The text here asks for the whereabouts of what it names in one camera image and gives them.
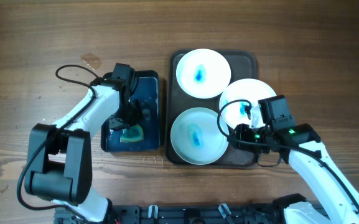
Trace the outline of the white plate blue stain front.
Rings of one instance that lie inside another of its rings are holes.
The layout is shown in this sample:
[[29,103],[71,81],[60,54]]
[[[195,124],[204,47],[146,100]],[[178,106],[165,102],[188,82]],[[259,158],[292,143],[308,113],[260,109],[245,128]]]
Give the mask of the white plate blue stain front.
[[218,113],[202,107],[188,109],[174,120],[170,141],[176,154],[193,165],[211,164],[226,152],[228,126]]

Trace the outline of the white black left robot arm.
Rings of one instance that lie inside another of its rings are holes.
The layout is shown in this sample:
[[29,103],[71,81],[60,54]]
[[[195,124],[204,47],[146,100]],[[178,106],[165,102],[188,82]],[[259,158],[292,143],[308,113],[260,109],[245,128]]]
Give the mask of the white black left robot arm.
[[36,124],[29,138],[27,163],[17,183],[17,199],[29,210],[22,193],[50,201],[50,209],[61,208],[83,223],[112,223],[111,200],[92,186],[91,140],[109,118],[113,130],[121,130],[140,119],[140,108],[130,97],[134,78],[95,78],[88,93],[63,118],[50,125]]

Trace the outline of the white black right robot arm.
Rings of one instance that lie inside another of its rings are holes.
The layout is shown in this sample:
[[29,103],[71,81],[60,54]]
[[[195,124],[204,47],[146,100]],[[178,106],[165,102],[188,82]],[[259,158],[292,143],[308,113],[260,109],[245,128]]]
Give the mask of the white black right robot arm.
[[244,151],[277,152],[307,183],[332,223],[359,223],[359,193],[309,124],[267,131],[239,124],[228,142]]

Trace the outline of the green yellow sponge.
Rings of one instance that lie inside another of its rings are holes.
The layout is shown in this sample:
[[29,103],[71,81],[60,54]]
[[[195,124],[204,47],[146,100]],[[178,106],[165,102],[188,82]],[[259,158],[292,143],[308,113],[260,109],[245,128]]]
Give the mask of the green yellow sponge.
[[139,124],[136,124],[129,129],[125,129],[119,140],[121,142],[139,142],[144,139],[144,132]]

